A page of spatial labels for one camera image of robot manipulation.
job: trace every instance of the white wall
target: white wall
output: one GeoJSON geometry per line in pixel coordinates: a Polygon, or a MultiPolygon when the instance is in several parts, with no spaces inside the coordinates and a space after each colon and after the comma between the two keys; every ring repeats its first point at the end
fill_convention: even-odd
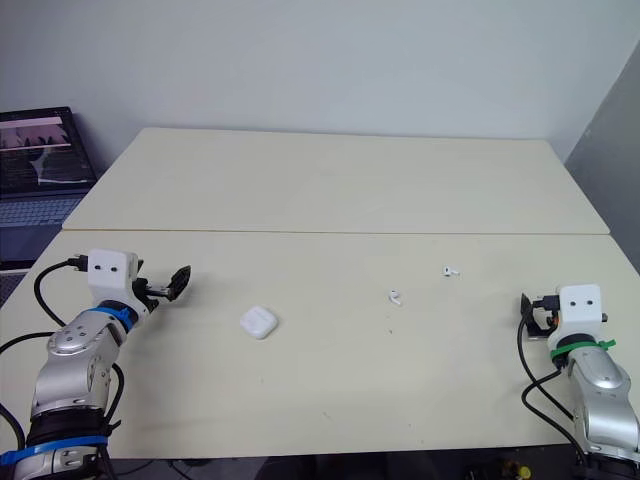
{"type": "Polygon", "coordinates": [[[68,104],[106,167],[143,126],[536,137],[565,158],[638,0],[0,0],[0,110],[68,104]]]}

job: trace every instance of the laptop keyboard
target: laptop keyboard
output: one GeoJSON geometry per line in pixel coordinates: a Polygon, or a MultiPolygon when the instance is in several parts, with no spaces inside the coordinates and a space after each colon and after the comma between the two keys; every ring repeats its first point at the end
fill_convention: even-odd
{"type": "Polygon", "coordinates": [[[0,203],[0,228],[60,225],[82,198],[0,203]]]}
{"type": "Polygon", "coordinates": [[[26,273],[2,272],[0,273],[0,307],[7,301],[9,295],[16,289],[26,273]]]}

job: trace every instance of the black cable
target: black cable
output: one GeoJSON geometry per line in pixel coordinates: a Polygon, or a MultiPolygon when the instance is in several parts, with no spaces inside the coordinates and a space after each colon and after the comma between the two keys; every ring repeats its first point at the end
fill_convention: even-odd
{"type": "Polygon", "coordinates": [[[189,475],[187,475],[182,470],[180,470],[178,467],[176,467],[173,464],[173,460],[168,460],[168,462],[169,462],[169,467],[172,468],[173,470],[175,470],[176,472],[178,472],[182,478],[184,478],[186,480],[193,480],[193,478],[191,478],[189,475]]]}
{"type": "Polygon", "coordinates": [[[116,471],[113,469],[113,463],[111,463],[111,457],[109,457],[109,452],[107,451],[106,445],[98,445],[98,454],[100,458],[102,458],[102,463],[104,464],[104,469],[106,470],[104,473],[107,475],[109,480],[118,480],[116,476],[116,471]]]}
{"type": "MultiPolygon", "coordinates": [[[[53,332],[38,332],[38,333],[29,333],[27,335],[21,335],[20,337],[16,337],[13,340],[9,340],[7,343],[0,347],[0,355],[2,355],[6,350],[13,347],[15,344],[23,342],[25,340],[29,340],[31,338],[41,338],[41,337],[50,337],[53,335],[53,332]]],[[[22,450],[25,447],[25,436],[24,430],[22,430],[22,426],[20,422],[14,417],[7,408],[0,403],[0,417],[4,418],[13,433],[16,435],[16,441],[18,443],[18,450],[22,450]]]]}
{"type": "Polygon", "coordinates": [[[30,340],[32,338],[43,338],[50,337],[54,332],[36,332],[36,333],[27,333],[26,335],[21,335],[19,337],[14,338],[13,340],[9,340],[7,343],[0,347],[0,355],[2,355],[5,350],[13,347],[16,343],[24,342],[25,340],[30,340]]]}
{"type": "Polygon", "coordinates": [[[138,472],[144,468],[147,468],[149,465],[151,465],[153,462],[155,462],[155,459],[151,459],[147,462],[144,462],[142,465],[136,467],[136,468],[132,468],[131,470],[126,470],[124,472],[117,472],[116,475],[118,475],[119,477],[123,477],[124,475],[129,475],[131,473],[135,473],[138,472]]]}
{"type": "Polygon", "coordinates": [[[38,301],[38,305],[40,305],[42,307],[42,309],[45,311],[45,313],[47,315],[49,315],[51,317],[51,319],[56,322],[58,325],[60,325],[61,327],[64,327],[66,325],[66,323],[64,323],[60,317],[58,317],[55,313],[53,313],[53,310],[51,310],[49,308],[49,306],[47,305],[47,303],[44,301],[44,298],[42,298],[42,292],[40,291],[40,284],[42,283],[42,279],[44,277],[46,277],[48,274],[50,274],[51,272],[53,272],[54,270],[57,270],[59,268],[63,268],[66,266],[71,265],[69,263],[69,260],[65,260],[64,262],[60,262],[60,263],[56,263],[55,265],[51,265],[50,267],[45,268],[42,272],[40,272],[38,274],[38,276],[36,277],[36,280],[33,282],[33,293],[36,296],[36,300],[38,301]]]}
{"type": "Polygon", "coordinates": [[[564,415],[567,418],[570,418],[571,420],[573,420],[573,414],[564,406],[562,405],[558,400],[556,400],[549,392],[547,392],[544,388],[542,388],[542,386],[536,381],[536,377],[533,376],[533,373],[531,372],[531,369],[529,369],[529,365],[527,364],[527,360],[524,358],[524,351],[522,349],[522,334],[524,332],[524,326],[525,326],[525,318],[526,315],[522,316],[522,320],[520,320],[520,325],[518,325],[518,356],[520,357],[520,363],[522,363],[522,367],[524,368],[524,371],[527,372],[527,376],[529,377],[529,379],[531,380],[532,384],[535,385],[535,387],[540,390],[540,392],[547,397],[547,399],[549,399],[549,401],[551,403],[553,403],[556,407],[558,407],[558,409],[564,413],[564,415]]]}
{"type": "Polygon", "coordinates": [[[548,417],[547,415],[545,415],[544,413],[542,413],[540,410],[538,410],[537,408],[535,408],[533,405],[531,405],[528,401],[527,401],[527,395],[529,395],[529,393],[531,392],[531,390],[533,390],[536,387],[539,387],[541,384],[556,378],[558,375],[560,375],[562,373],[562,370],[558,369],[553,373],[550,373],[549,375],[542,377],[540,380],[536,380],[534,381],[531,385],[529,385],[527,388],[524,389],[524,391],[522,392],[522,395],[520,396],[520,399],[522,400],[522,403],[524,404],[525,407],[527,407],[529,410],[531,410],[534,414],[536,414],[538,417],[540,417],[542,420],[544,420],[545,422],[547,422],[549,425],[551,425],[553,428],[555,428],[557,431],[559,431],[562,435],[564,435],[566,437],[567,440],[569,440],[569,442],[571,442],[571,444],[574,446],[574,448],[576,449],[576,452],[578,453],[578,456],[580,457],[580,462],[583,465],[588,465],[587,464],[587,457],[584,454],[584,452],[582,451],[582,447],[580,446],[580,444],[578,443],[578,441],[573,437],[573,435],[571,435],[562,425],[560,425],[558,422],[556,422],[555,420],[553,420],[551,417],[548,417]]]}
{"type": "Polygon", "coordinates": [[[113,417],[113,414],[116,413],[116,408],[118,407],[120,398],[122,398],[122,392],[124,391],[124,372],[117,363],[114,363],[111,368],[116,372],[116,375],[118,376],[118,389],[116,390],[116,394],[113,397],[113,402],[111,402],[109,411],[104,417],[106,423],[109,423],[111,421],[111,418],[113,417]]]}
{"type": "Polygon", "coordinates": [[[0,416],[7,421],[7,423],[11,427],[11,430],[13,430],[13,433],[15,433],[16,440],[18,442],[18,450],[22,450],[25,446],[25,440],[24,440],[24,431],[22,430],[22,426],[20,425],[20,422],[18,422],[16,417],[11,415],[11,412],[7,410],[5,406],[2,405],[1,403],[0,403],[0,416]]]}

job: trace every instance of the table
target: table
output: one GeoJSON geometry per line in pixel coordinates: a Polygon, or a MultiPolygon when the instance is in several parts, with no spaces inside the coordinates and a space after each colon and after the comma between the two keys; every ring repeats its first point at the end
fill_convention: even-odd
{"type": "Polygon", "coordinates": [[[147,128],[67,230],[607,234],[542,140],[147,128]]]}
{"type": "MultiPolygon", "coordinates": [[[[606,336],[618,340],[611,354],[636,379],[630,399],[640,411],[640,277],[607,235],[64,231],[0,312],[2,340],[54,329],[33,299],[35,275],[97,246],[137,252],[154,280],[193,266],[184,298],[154,312],[121,350],[114,457],[563,442],[520,404],[528,382],[516,353],[518,300],[582,282],[602,287],[606,336]],[[461,275],[443,277],[445,264],[461,275]],[[402,306],[388,301],[390,289],[402,306]],[[239,325],[253,305],[281,321],[264,341],[239,325]]],[[[86,275],[56,272],[44,296],[71,319],[90,305],[86,275]]],[[[552,370],[544,342],[525,349],[535,374],[552,370]]],[[[26,425],[44,341],[5,355],[0,396],[26,425]]],[[[566,378],[549,389],[571,405],[566,378]]],[[[0,426],[2,451],[14,447],[7,432],[0,426]]]]}

